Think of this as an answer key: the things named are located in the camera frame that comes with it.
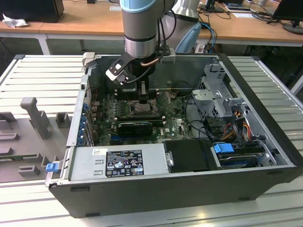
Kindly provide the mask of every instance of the motherboard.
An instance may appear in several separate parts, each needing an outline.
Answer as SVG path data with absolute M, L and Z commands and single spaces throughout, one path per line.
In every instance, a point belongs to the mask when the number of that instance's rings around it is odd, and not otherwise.
M 165 140 L 193 139 L 191 126 L 184 116 L 186 96 L 177 91 L 157 92 L 142 104 L 130 99 L 107 95 L 100 101 L 99 118 L 94 124 L 98 145 L 132 145 L 162 143 Z

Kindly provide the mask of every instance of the barcode sticker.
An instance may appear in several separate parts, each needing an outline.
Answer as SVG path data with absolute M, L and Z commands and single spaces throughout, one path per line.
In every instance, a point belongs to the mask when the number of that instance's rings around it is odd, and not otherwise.
M 93 155 L 106 155 L 107 148 L 93 149 Z

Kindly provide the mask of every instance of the black plastic cover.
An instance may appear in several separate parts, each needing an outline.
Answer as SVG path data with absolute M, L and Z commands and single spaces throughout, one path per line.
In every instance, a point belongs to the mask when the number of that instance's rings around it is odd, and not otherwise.
M 165 152 L 172 154 L 174 166 L 170 173 L 200 172 L 217 170 L 215 160 L 207 140 L 167 140 Z

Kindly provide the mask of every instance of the blue latch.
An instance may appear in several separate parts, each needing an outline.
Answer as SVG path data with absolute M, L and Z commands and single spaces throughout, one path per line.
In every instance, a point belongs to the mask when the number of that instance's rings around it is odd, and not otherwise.
M 86 122 L 87 118 L 85 116 L 81 116 L 80 121 L 81 122 Z
M 46 172 L 58 172 L 59 171 L 59 163 L 49 163 L 45 168 Z
M 84 129 L 85 126 L 86 126 L 86 124 L 85 124 L 84 122 L 80 122 L 79 126 L 80 126 L 80 127 L 79 127 L 80 129 Z
M 88 110 L 88 108 L 89 108 L 89 105 L 87 105 L 86 103 L 83 103 L 83 110 L 86 111 L 86 110 Z
M 78 131 L 78 135 L 83 136 L 83 134 L 84 134 L 84 130 L 80 129 L 80 130 Z
M 77 138 L 77 142 L 78 142 L 78 143 L 83 143 L 83 137 L 78 136 L 78 138 Z
M 233 153 L 235 152 L 230 143 L 217 143 L 214 145 L 214 150 L 217 153 Z

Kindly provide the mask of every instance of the blue cable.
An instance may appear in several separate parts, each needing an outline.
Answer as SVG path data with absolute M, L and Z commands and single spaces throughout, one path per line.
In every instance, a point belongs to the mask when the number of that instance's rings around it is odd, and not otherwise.
M 210 26 L 208 26 L 208 25 L 206 25 L 206 24 L 204 24 L 204 23 L 200 23 L 200 24 L 203 25 L 203 26 L 205 26 L 205 27 L 207 27 L 207 28 L 211 31 L 211 33 L 212 33 L 212 36 L 213 36 L 213 44 L 212 44 L 212 47 L 211 47 L 211 49 L 210 49 L 210 51 L 209 51 L 209 53 L 211 53 L 212 50 L 213 50 L 213 47 L 214 47 L 214 31 L 213 31 L 213 29 L 212 29 Z

